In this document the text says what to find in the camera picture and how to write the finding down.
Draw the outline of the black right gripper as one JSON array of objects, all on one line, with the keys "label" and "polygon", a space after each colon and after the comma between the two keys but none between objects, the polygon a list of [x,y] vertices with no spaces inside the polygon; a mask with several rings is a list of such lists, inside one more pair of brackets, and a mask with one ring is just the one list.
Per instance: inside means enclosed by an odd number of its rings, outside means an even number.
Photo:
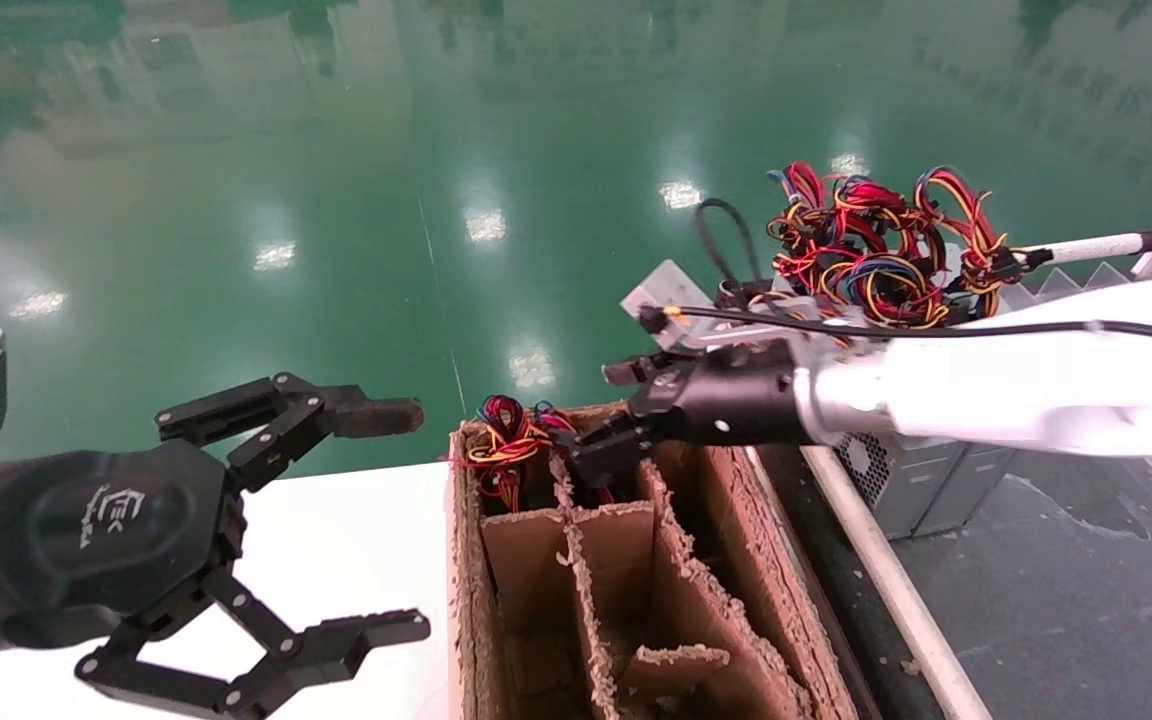
[{"label": "black right gripper", "polygon": [[641,387],[631,397],[631,418],[602,420],[573,439],[573,479],[613,483],[639,465],[659,439],[705,446],[799,442],[796,369],[785,342],[605,364],[608,386]]}]

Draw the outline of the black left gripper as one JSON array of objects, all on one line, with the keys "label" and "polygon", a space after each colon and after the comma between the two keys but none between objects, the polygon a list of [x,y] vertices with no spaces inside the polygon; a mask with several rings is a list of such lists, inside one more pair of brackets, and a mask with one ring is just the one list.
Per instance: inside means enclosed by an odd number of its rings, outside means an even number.
[{"label": "black left gripper", "polygon": [[[238,556],[242,510],[223,462],[184,441],[1,462],[0,647],[59,650],[111,634],[74,667],[109,700],[270,719],[301,691],[351,682],[371,651],[429,639],[417,609],[294,632],[229,570],[207,571]],[[141,660],[212,605],[264,650],[250,670],[227,680]]]}]

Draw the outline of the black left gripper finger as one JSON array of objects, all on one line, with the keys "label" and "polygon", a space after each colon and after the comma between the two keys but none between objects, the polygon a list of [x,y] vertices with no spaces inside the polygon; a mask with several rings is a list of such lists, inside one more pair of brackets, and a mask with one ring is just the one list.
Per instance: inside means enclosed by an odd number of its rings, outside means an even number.
[{"label": "black left gripper finger", "polygon": [[162,441],[184,439],[202,448],[250,432],[227,456],[233,491],[260,491],[326,438],[403,435],[422,423],[416,397],[369,397],[358,386],[316,386],[289,372],[156,415]]}]

